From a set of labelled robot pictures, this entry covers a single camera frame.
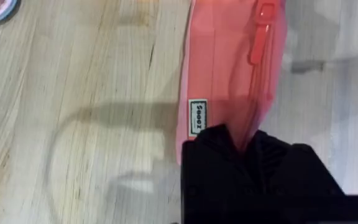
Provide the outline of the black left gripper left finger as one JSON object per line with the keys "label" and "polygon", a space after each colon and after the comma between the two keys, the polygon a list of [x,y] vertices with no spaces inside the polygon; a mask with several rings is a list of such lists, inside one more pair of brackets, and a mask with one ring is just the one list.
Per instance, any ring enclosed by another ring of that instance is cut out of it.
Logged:
{"label": "black left gripper left finger", "polygon": [[183,143],[181,208],[184,223],[240,223],[244,170],[225,125]]}

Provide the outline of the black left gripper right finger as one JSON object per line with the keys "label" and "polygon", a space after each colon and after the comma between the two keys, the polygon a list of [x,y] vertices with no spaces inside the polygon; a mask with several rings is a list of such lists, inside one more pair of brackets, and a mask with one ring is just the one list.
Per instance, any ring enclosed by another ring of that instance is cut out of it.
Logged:
{"label": "black left gripper right finger", "polygon": [[338,216],[338,201],[346,195],[307,144],[290,144],[257,131],[245,154],[245,164],[265,208],[282,223],[319,223]]}

